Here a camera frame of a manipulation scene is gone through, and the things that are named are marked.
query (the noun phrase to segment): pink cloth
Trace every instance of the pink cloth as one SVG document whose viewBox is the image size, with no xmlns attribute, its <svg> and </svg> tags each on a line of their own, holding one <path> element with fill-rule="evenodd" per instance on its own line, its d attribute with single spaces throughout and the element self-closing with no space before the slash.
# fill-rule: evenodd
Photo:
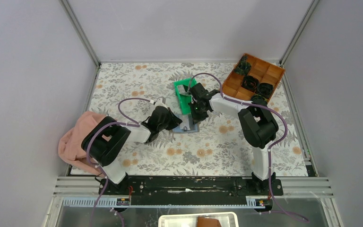
<svg viewBox="0 0 363 227">
<path fill-rule="evenodd" d="M 74 128 L 70 129 L 59 140 L 59 157 L 86 172 L 94 175 L 100 175 L 101 171 L 89 164 L 86 158 L 86 152 L 81 148 L 81 142 L 95 128 L 99 122 L 106 117 L 105 115 L 87 111 L 77 120 Z"/>
</svg>

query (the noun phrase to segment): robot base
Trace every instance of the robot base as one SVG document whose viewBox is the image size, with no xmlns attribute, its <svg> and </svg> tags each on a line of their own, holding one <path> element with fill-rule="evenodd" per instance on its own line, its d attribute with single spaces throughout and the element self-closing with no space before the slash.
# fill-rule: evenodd
<svg viewBox="0 0 363 227">
<path fill-rule="evenodd" d="M 281 196 L 281 181 L 274 177 L 275 173 L 272 174 L 272 192 Z M 104 195 L 128 196 L 131 186 L 131 205 L 247 205 L 246 196 L 268 197 L 265 181 L 252 177 L 132 175 L 116 185 L 109 182 Z"/>
</svg>

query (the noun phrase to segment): wooden box compartment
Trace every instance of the wooden box compartment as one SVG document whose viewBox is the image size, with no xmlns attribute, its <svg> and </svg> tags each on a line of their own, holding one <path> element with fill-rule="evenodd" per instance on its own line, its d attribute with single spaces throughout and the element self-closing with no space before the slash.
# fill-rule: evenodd
<svg viewBox="0 0 363 227">
<path fill-rule="evenodd" d="M 254 78 L 258 79 L 259 83 L 269 83 L 273 85 L 273 91 L 270 95 L 271 98 L 280 80 L 282 79 L 283 74 L 285 73 L 285 69 L 259 58 L 256 58 L 247 53 L 245 53 L 243 56 L 247 56 L 246 61 L 251 64 L 251 70 L 248 73 L 249 76 L 253 76 Z M 222 85 L 222 90 L 223 93 L 228 96 L 247 101 L 250 100 L 255 93 L 241 87 L 244 76 L 234 72 L 237 65 L 238 64 L 236 64 L 232 72 L 224 81 Z"/>
</svg>

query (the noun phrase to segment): table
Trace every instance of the table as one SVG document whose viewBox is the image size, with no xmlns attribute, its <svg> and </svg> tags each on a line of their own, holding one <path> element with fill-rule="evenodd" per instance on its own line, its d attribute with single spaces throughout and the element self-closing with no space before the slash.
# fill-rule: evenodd
<svg viewBox="0 0 363 227">
<path fill-rule="evenodd" d="M 233 67 L 233 63 L 103 63 L 89 110 L 126 122 L 127 119 L 117 109 L 121 100 L 163 96 L 171 110 L 181 114 L 173 82 L 191 78 L 200 72 L 211 73 L 223 82 Z M 211 77 L 198 76 L 196 80 L 209 91 L 219 89 Z M 286 139 L 272 148 L 272 165 L 276 175 L 308 176 L 281 83 L 268 107 L 278 111 L 288 124 Z M 129 117 L 140 122 L 148 117 L 150 104 L 132 100 L 124 102 L 121 108 Z M 284 127 L 277 117 L 276 120 L 279 138 L 284 133 Z M 255 163 L 252 147 L 244 139 L 239 120 L 217 112 L 210 113 L 200 123 L 199 132 L 175 134 L 162 131 L 149 144 L 126 143 L 117 159 L 130 175 L 249 176 Z M 71 174 L 86 173 L 73 167 Z"/>
</svg>

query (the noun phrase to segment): gray wall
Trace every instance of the gray wall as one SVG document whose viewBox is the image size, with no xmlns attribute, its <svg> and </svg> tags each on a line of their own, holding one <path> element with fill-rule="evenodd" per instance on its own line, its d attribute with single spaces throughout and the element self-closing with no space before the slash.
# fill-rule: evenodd
<svg viewBox="0 0 363 227">
<path fill-rule="evenodd" d="M 0 227 L 42 224 L 94 73 L 58 0 L 0 1 Z"/>
<path fill-rule="evenodd" d="M 363 226 L 363 1 L 321 1 L 286 71 L 343 222 Z"/>
<path fill-rule="evenodd" d="M 280 59 L 311 0 L 70 0 L 102 61 Z"/>
</svg>

